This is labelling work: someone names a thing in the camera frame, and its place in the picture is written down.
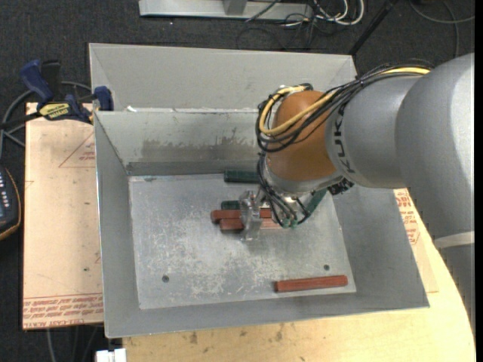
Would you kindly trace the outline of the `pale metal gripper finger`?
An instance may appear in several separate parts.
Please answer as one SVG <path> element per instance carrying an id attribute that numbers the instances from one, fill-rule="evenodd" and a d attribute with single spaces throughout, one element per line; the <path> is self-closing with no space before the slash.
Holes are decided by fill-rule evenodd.
<path id="1" fill-rule="evenodd" d="M 244 211 L 241 214 L 241 220 L 243 225 L 242 239 L 244 241 L 252 241 L 257 238 L 263 222 L 260 212 L 256 210 Z"/>
<path id="2" fill-rule="evenodd" d="M 247 190 L 239 197 L 242 221 L 250 221 L 257 215 L 257 193 Z"/>

